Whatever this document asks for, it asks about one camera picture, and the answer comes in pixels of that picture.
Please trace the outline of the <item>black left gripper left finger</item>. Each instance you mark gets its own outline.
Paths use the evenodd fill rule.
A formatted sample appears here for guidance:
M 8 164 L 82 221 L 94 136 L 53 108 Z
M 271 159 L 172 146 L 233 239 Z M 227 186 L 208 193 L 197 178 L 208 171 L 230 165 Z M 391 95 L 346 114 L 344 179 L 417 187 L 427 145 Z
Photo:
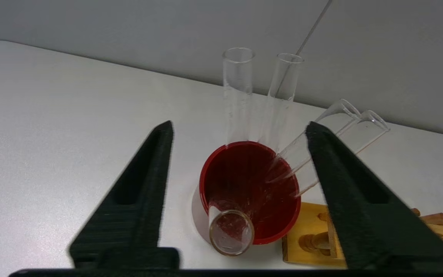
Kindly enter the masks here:
M 69 246 L 77 269 L 178 269 L 177 249 L 159 247 L 173 123 L 150 131 Z

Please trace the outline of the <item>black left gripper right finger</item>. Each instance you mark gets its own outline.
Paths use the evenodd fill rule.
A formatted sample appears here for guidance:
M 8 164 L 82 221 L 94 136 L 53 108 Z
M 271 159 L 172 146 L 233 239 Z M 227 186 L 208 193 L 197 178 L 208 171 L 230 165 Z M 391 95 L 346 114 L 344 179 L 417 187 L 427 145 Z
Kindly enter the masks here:
M 305 135 L 349 269 L 443 270 L 443 240 L 329 128 Z

